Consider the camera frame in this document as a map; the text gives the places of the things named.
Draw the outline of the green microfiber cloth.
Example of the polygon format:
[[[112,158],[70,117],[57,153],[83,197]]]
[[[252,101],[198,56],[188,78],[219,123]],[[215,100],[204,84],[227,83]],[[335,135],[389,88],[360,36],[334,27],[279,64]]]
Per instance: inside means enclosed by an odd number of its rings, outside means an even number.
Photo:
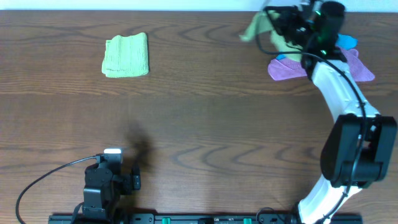
[[[270,42],[279,52],[279,55],[284,55],[295,62],[299,62],[302,59],[302,56],[298,54],[298,52],[300,52],[303,47],[292,44],[291,41],[286,41],[282,35],[279,35],[273,28],[269,16],[264,11],[257,12],[254,15],[251,23],[246,30],[239,35],[239,38],[242,42],[251,42],[263,33],[270,34]]]

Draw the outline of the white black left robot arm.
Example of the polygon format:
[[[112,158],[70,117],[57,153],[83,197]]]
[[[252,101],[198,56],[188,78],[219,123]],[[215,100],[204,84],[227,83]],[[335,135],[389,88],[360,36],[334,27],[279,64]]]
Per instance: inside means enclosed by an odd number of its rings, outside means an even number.
[[[100,162],[85,170],[83,218],[94,223],[118,223],[123,213],[118,209],[122,195],[141,189],[141,171],[133,165],[127,174],[120,162]]]

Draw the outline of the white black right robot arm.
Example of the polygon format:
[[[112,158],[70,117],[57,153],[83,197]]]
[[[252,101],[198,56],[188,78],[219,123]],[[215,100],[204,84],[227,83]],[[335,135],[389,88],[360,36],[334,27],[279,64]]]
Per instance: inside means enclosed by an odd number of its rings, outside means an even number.
[[[351,196],[385,178],[397,122],[368,102],[336,44],[345,20],[344,5],[327,1],[319,9],[312,4],[267,6],[264,12],[277,34],[299,46],[301,66],[321,91],[334,120],[320,157],[321,177],[286,222],[330,223]]]

